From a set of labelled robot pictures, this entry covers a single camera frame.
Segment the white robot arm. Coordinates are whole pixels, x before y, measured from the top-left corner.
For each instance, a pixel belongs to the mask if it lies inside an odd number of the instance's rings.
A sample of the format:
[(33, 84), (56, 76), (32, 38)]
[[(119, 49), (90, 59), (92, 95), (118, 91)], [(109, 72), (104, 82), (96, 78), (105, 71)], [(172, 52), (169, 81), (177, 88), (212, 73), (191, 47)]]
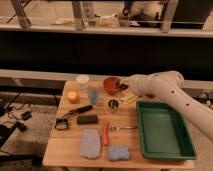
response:
[(213, 110), (185, 93), (181, 88), (183, 83), (184, 77), (177, 71), (135, 74), (128, 78), (129, 89), (134, 95), (156, 96), (213, 141)]

